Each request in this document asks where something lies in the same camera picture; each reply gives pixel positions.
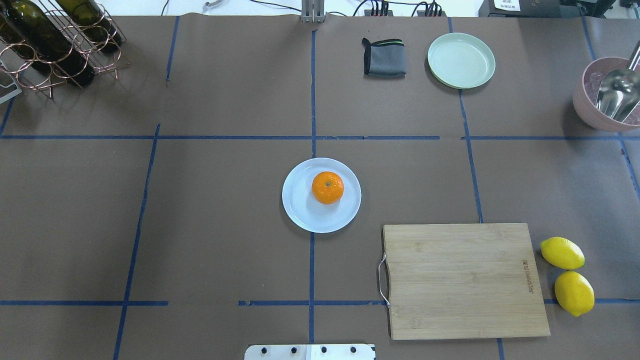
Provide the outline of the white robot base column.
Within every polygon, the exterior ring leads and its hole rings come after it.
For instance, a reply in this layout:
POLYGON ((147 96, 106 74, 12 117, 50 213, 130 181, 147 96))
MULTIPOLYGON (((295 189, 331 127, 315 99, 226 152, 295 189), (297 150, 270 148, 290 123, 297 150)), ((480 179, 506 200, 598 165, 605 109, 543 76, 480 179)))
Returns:
POLYGON ((254 344, 247 347, 245 360, 375 360, 374 344, 254 344))

